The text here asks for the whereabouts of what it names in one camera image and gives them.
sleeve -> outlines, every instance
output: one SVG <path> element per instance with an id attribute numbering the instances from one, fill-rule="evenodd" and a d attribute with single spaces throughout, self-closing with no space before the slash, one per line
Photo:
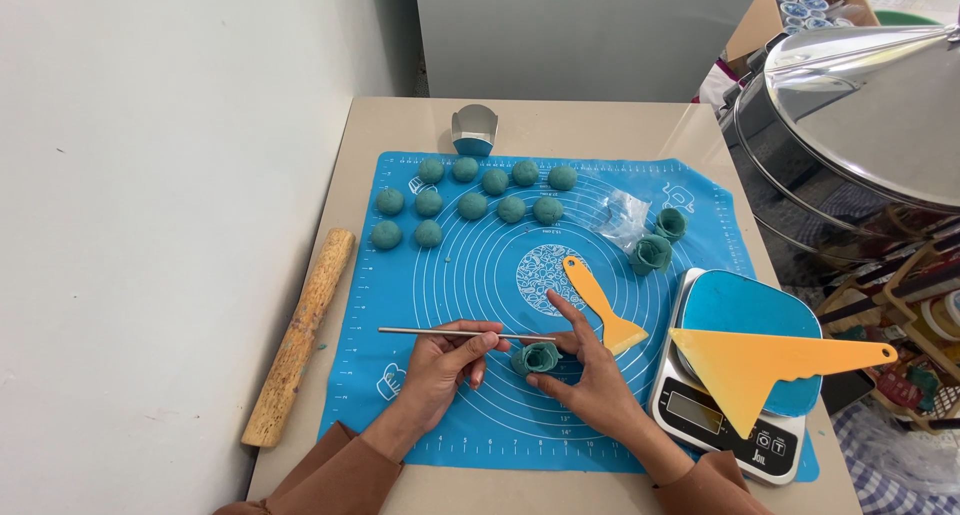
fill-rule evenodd
<path id="1" fill-rule="evenodd" d="M 704 454 L 680 479 L 654 487 L 654 495 L 665 515 L 772 515 L 750 495 L 733 451 Z"/>
<path id="2" fill-rule="evenodd" d="M 270 496 L 214 515 L 377 515 L 402 468 L 337 422 Z"/>

cardboard box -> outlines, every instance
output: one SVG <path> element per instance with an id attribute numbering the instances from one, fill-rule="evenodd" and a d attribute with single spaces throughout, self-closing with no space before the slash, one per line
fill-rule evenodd
<path id="1" fill-rule="evenodd" d="M 840 0 L 826 0 L 833 5 Z M 881 22 L 867 0 L 843 0 L 847 5 L 859 5 L 863 10 L 845 16 L 856 26 L 879 26 Z M 747 13 L 726 43 L 726 63 L 738 76 L 747 73 L 747 57 L 784 30 L 777 0 L 753 0 Z"/>

table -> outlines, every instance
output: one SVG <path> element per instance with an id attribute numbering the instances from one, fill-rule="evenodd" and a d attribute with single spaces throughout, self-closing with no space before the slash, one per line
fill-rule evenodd
<path id="1" fill-rule="evenodd" d="M 361 235 L 377 157 L 382 152 L 455 153 L 450 142 L 450 116 L 475 102 L 490 107 L 500 118 L 493 148 L 498 155 L 636 161 L 677 158 L 690 165 L 733 194 L 736 220 L 757 278 L 762 283 L 778 285 L 708 104 L 354 99 L 311 264 L 330 228 L 342 227 Z M 352 259 L 343 272 L 340 288 L 351 283 L 353 273 Z M 324 343 L 328 348 L 316 352 L 311 359 L 279 446 L 260 449 L 247 494 L 251 500 L 269 495 L 316 442 L 347 298 L 348 292 L 337 292 L 318 330 L 318 346 Z M 807 428 L 820 462 L 820 478 L 781 488 L 751 481 L 750 492 L 778 515 L 861 513 L 822 401 L 807 418 Z M 660 513 L 651 485 L 650 478 L 639 473 L 408 465 L 382 513 Z"/>

rolling pin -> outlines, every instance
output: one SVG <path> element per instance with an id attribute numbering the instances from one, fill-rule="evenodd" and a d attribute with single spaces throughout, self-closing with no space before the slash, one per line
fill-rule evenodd
<path id="1" fill-rule="evenodd" d="M 283 425 L 313 353 L 317 328 L 324 321 L 355 240 L 354 235 L 342 227 L 330 228 L 323 240 L 317 263 L 303 286 L 293 318 L 270 365 L 270 373 L 246 422 L 240 441 L 247 446 L 272 448 L 280 443 Z"/>

orange scraper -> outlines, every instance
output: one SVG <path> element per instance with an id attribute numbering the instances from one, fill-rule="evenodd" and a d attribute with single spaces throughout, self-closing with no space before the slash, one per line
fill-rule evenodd
<path id="1" fill-rule="evenodd" d="M 570 278 L 570 283 L 573 288 L 576 288 L 580 297 L 603 320 L 603 345 L 613 352 L 614 356 L 650 337 L 643 327 L 628 322 L 614 313 L 600 283 L 576 256 L 567 256 L 563 259 L 563 271 Z"/>
<path id="2" fill-rule="evenodd" d="M 776 381 L 832 375 L 897 359 L 894 347 L 880 342 L 681 327 L 671 327 L 670 338 L 741 438 L 750 436 Z"/>

